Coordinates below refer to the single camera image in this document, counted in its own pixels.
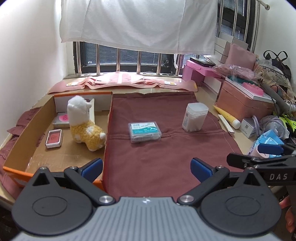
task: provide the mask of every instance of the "finger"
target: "finger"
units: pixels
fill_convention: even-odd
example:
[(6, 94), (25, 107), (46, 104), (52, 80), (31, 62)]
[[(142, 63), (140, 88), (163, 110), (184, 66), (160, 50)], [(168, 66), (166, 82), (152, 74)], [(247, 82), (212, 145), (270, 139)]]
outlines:
[(291, 205), (290, 197), (289, 196), (285, 197), (284, 200), (279, 203), (279, 205), (281, 206), (282, 209), (290, 206)]
[(286, 228), (287, 228), (288, 232), (292, 233), (295, 230), (295, 225), (288, 225), (288, 223), (287, 223)]
[(292, 207), (290, 207), (286, 212), (285, 219), (289, 226), (291, 226), (294, 223), (294, 215), (292, 213)]

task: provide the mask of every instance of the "white curtain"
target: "white curtain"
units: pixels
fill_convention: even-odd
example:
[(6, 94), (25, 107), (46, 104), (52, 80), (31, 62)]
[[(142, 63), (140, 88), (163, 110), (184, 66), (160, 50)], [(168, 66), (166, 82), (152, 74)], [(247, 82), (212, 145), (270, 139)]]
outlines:
[(62, 0), (62, 42), (168, 54), (214, 53), (217, 0)]

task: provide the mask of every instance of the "plush toy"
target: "plush toy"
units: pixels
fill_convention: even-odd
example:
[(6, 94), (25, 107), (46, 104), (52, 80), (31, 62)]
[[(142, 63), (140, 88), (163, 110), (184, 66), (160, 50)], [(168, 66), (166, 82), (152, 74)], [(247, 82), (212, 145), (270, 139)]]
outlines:
[(105, 145), (106, 134), (89, 119), (91, 103), (76, 95), (68, 101), (67, 114), (74, 141), (84, 142), (90, 151)]

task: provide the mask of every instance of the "yellow tube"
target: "yellow tube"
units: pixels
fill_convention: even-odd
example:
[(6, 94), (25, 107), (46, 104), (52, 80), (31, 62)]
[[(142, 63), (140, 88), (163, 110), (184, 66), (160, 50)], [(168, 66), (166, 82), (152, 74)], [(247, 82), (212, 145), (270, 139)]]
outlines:
[(230, 115), (229, 113), (215, 105), (213, 105), (213, 107), (229, 122), (230, 125), (232, 125), (234, 129), (238, 129), (240, 127), (240, 121), (234, 116)]

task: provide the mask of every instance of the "clear plastic box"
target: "clear plastic box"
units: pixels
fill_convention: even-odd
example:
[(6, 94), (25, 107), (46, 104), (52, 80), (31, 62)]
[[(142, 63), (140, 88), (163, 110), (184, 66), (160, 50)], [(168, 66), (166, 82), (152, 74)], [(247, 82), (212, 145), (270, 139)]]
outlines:
[(128, 129), (131, 142), (157, 141), (161, 138), (161, 131), (155, 121), (129, 123)]
[(200, 102), (189, 103), (186, 108), (182, 128), (187, 132), (199, 131), (205, 121), (209, 108)]

